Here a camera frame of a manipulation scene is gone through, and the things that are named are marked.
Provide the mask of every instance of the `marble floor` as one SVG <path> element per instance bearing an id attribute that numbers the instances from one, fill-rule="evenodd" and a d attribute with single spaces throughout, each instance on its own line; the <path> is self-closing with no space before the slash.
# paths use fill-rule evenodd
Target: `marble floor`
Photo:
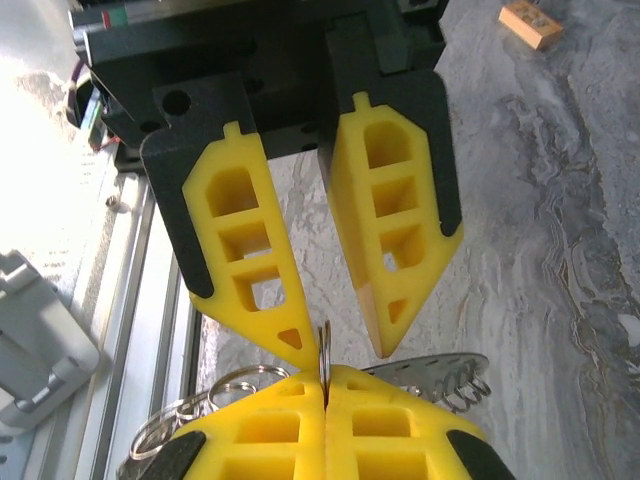
<path id="1" fill-rule="evenodd" d="M 638 478 L 640 4 L 534 2 L 566 29 L 534 52 L 498 24 L 503 3 L 452 0 L 442 20 L 466 238 L 392 359 L 488 356 L 494 393 L 468 417 L 520 479 Z M 314 154 L 271 168 L 334 361 L 379 363 Z M 273 361 L 204 332 L 201 384 Z"/>

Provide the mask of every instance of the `wooden block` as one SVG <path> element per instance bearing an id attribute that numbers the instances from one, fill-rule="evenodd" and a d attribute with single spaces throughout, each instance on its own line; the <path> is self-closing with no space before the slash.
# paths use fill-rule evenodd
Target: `wooden block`
<path id="1" fill-rule="evenodd" d="M 502 7 L 498 20 L 536 50 L 555 42 L 562 25 L 525 0 Z"/>

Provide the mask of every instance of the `yellow plastic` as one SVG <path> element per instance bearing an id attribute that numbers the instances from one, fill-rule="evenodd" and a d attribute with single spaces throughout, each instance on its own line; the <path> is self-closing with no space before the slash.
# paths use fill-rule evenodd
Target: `yellow plastic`
<path id="1" fill-rule="evenodd" d="M 338 125 L 329 205 L 369 337 L 384 358 L 402 341 L 463 232 L 440 231 L 425 131 L 387 105 L 371 107 L 365 92 L 353 98 L 355 112 Z"/>
<path id="2" fill-rule="evenodd" d="M 472 423 L 351 367 L 329 392 L 327 480 L 471 480 L 446 434 Z"/>
<path id="3" fill-rule="evenodd" d="M 317 368 L 317 346 L 260 136 L 224 127 L 183 185 L 215 293 L 191 295 L 204 314 L 300 369 Z M 256 284 L 280 280 L 282 304 L 261 310 Z"/>
<path id="4" fill-rule="evenodd" d="M 470 422 L 350 367 L 329 404 L 303 372 L 181 428 L 207 436 L 185 480 L 471 480 L 447 439 Z"/>
<path id="5" fill-rule="evenodd" d="M 324 480 L 324 397 L 299 373 L 181 428 L 207 441 L 185 480 Z"/>

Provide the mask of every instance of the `gray marble surface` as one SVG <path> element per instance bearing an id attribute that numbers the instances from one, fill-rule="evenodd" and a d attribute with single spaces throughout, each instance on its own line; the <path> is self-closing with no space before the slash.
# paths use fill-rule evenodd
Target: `gray marble surface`
<path id="1" fill-rule="evenodd" d="M 640 4 L 535 2 L 566 32 L 534 52 L 503 3 L 452 0 L 442 21 L 466 237 L 392 359 L 487 355 L 494 394 L 468 417 L 520 479 L 639 478 Z M 271 168 L 334 361 L 379 363 L 314 154 Z M 206 322 L 202 385 L 258 360 Z"/>

